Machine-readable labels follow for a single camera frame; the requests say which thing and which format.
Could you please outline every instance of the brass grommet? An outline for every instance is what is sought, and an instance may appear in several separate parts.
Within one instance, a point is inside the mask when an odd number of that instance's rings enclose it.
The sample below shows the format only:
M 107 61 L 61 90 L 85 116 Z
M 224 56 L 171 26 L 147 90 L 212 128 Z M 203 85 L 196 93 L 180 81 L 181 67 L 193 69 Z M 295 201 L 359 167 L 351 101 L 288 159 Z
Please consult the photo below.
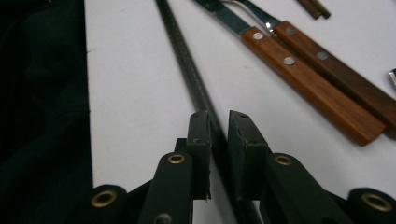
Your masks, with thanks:
M 184 156 L 180 155 L 180 154 L 174 154 L 170 157 L 168 157 L 168 161 L 172 164 L 179 164 L 182 163 L 184 161 Z
M 293 163 L 293 161 L 292 161 L 289 157 L 282 156 L 282 155 L 276 156 L 276 157 L 274 158 L 274 160 L 275 160 L 277 163 L 281 164 L 281 165 L 291 165 L 291 164 Z
M 361 199 L 374 209 L 381 212 L 389 212 L 393 209 L 392 205 L 387 200 L 373 193 L 365 193 L 361 195 Z
M 91 204 L 93 207 L 106 207 L 116 201 L 116 199 L 117 192 L 114 189 L 107 189 L 93 196 Z
M 154 224 L 171 224 L 172 218 L 167 213 L 159 214 L 154 218 Z

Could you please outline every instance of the dark fabric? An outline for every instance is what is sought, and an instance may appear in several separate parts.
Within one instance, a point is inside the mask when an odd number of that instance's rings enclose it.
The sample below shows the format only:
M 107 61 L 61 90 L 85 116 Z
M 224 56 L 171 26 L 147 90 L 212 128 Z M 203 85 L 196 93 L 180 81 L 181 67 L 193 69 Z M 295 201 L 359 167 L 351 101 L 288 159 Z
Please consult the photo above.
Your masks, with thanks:
M 92 189 L 83 0 L 0 0 L 0 223 L 63 223 Z

